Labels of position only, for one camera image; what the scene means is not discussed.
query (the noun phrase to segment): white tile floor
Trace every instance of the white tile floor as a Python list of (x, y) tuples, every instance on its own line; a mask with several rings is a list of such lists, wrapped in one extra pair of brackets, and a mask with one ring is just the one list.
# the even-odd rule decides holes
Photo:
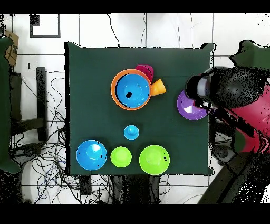
[[(144, 31), (143, 37), (142, 33), (145, 28), (143, 13), (111, 14), (111, 23), (121, 46), (139, 47), (142, 45), (177, 48), (180, 44), (182, 48), (199, 48), (204, 43), (214, 42), (217, 44), (214, 54), (215, 66), (233, 67), (234, 65), (228, 56), (238, 51), (238, 44), (241, 40), (251, 39), (260, 45), (267, 45), (270, 42), (268, 17), (261, 21), (261, 18), (255, 14), (192, 13), (191, 15), (192, 21), (190, 13), (149, 13), (147, 14), (147, 35)], [(84, 47), (95, 48), (117, 46), (118, 44), (111, 31), (109, 18), (105, 14), (61, 14), (60, 38), (31, 38), (28, 15), (5, 15), (4, 23), (8, 30), (19, 36), (17, 64), (14, 70), (21, 74), (23, 80), (36, 93), (36, 67), (46, 67), (47, 90), (55, 98), (56, 106), (60, 103), (61, 96), (51, 88), (50, 83), (54, 78), (64, 77), (64, 73), (62, 73), (64, 72), (63, 42), (72, 41)], [(177, 23), (179, 25), (180, 43)], [(41, 14), (41, 26), (33, 27), (33, 34), (57, 34), (57, 14)], [(53, 80), (52, 85), (62, 96), (65, 96), (63, 79)], [(48, 101), (50, 110), (54, 110), (54, 101), (50, 95), (48, 95)], [(23, 119), (36, 117), (35, 102), (35, 96), (23, 83), (21, 105)], [(65, 101), (60, 103), (58, 111), (65, 117)], [(53, 119), (50, 111), (48, 111), (48, 119), (49, 121)], [(50, 133), (57, 129), (57, 125), (63, 127), (63, 122), (54, 122), (50, 128)], [(26, 132), (25, 138), (21, 141), (22, 144), (30, 142), (38, 142), (36, 130)], [(49, 143), (56, 142), (56, 136), (49, 141)], [(221, 167), (214, 158), (212, 158), (211, 164), (218, 173)], [(36, 162), (33, 166), (38, 172), (42, 172)], [(161, 203), (197, 203), (215, 175), (211, 177), (170, 175), (171, 189), (167, 195), (160, 196)], [(31, 162), (28, 162), (22, 179), (25, 198), (35, 201), (38, 197), (36, 185), (39, 177), (40, 174), (32, 168)], [(166, 181), (167, 176), (164, 175), (161, 180)], [(161, 182), (160, 185), (160, 194), (162, 194), (166, 191), (166, 183)], [(49, 194), (50, 197), (40, 200), (37, 204), (52, 203), (58, 190), (58, 186), (48, 188), (45, 195)], [(104, 192), (103, 197), (106, 200), (108, 195)], [(54, 200), (54, 204), (57, 203), (78, 204), (79, 202), (76, 201), (69, 189), (63, 189), (59, 193), (59, 200)]]

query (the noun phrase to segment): dark green tablecloth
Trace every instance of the dark green tablecloth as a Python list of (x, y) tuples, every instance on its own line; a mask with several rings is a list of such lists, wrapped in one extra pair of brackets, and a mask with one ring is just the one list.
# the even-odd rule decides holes
[(9, 66), (6, 50), (13, 44), (10, 38), (0, 38), (0, 170), (17, 173), (20, 166), (11, 160), (11, 101), (9, 89)]
[[(194, 122), (186, 120), (177, 110), (177, 98), (190, 76), (209, 68), (213, 44), (205, 44), (201, 49), (89, 49), (73, 43), (67, 45), (71, 175), (144, 174), (139, 155), (151, 144), (163, 146), (170, 154), (165, 174), (210, 174), (208, 117)], [(139, 110), (127, 111), (114, 103), (111, 81), (118, 72), (138, 64), (151, 65), (153, 82), (161, 78), (167, 92), (151, 97)], [(135, 141), (128, 141), (123, 134), (130, 124), (140, 131)], [(84, 170), (76, 161), (77, 147), (88, 139), (100, 141), (108, 152), (105, 165), (97, 171)], [(118, 146), (125, 146), (132, 153), (132, 161), (125, 168), (117, 168), (110, 161), (112, 150)]]

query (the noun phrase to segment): black cable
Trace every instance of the black cable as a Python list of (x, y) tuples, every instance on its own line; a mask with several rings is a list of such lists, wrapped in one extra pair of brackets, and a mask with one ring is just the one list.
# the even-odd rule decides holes
[(117, 45), (117, 47), (119, 48), (120, 47), (120, 43), (119, 43), (119, 40), (118, 40), (118, 38), (116, 37), (116, 34), (114, 33), (114, 30), (113, 30), (113, 28), (112, 28), (112, 23), (111, 23), (111, 17), (106, 13), (106, 15), (109, 17), (109, 19), (110, 19), (110, 25), (111, 25), (111, 29), (112, 29), (112, 32), (113, 32), (113, 34), (114, 34), (114, 36), (115, 36), (115, 38), (117, 39), (117, 41), (118, 41), (118, 45)]
[(177, 13), (177, 28), (178, 28), (178, 37), (179, 37), (179, 48), (181, 48), (180, 33), (179, 33), (179, 14), (178, 13)]
[(190, 14), (191, 18), (191, 41), (192, 41), (192, 47), (193, 47), (193, 21), (192, 21), (192, 15)]
[[(144, 21), (144, 24), (145, 24), (145, 26), (146, 26), (145, 17), (146, 17), (146, 13), (145, 13), (145, 14), (144, 14), (144, 16), (143, 16), (143, 21)], [(142, 38), (143, 38), (143, 34), (144, 34), (145, 30), (146, 30), (146, 27), (145, 27), (145, 28), (144, 28), (144, 30), (142, 31), (142, 36), (141, 36), (141, 45), (142, 45)]]

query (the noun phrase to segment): table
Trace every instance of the table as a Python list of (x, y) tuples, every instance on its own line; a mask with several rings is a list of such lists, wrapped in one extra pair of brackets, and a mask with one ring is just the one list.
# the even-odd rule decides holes
[[(66, 42), (64, 47), (69, 175), (145, 174), (139, 155), (151, 144), (169, 152), (170, 165), (164, 174), (212, 174), (207, 165), (208, 117), (195, 122), (184, 119), (177, 110), (177, 98), (190, 76), (209, 68), (214, 44), (204, 44), (201, 49), (95, 49)], [(151, 65), (153, 82), (160, 78), (167, 92), (151, 97), (139, 110), (124, 110), (111, 97), (111, 81), (120, 71), (138, 64)], [(130, 124), (140, 131), (135, 141), (128, 141), (123, 134)], [(107, 161), (96, 171), (83, 169), (76, 160), (77, 147), (88, 139), (100, 141), (107, 149)], [(118, 146), (127, 147), (132, 154), (125, 168), (117, 168), (110, 161), (112, 150)]]

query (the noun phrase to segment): green bowl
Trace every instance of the green bowl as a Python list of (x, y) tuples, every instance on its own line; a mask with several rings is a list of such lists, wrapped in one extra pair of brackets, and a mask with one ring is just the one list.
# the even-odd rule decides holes
[(128, 166), (131, 162), (131, 159), (131, 152), (123, 146), (115, 148), (111, 153), (112, 164), (119, 168)]
[(139, 163), (149, 175), (161, 175), (170, 164), (170, 156), (160, 145), (149, 145), (140, 154)]

